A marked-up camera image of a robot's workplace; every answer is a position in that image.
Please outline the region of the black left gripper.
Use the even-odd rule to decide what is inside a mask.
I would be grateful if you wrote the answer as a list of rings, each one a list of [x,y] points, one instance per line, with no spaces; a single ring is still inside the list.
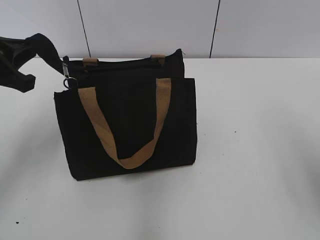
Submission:
[[[19,69],[28,61],[28,45],[23,39],[0,38],[0,85],[22,93],[35,87],[36,77]]]

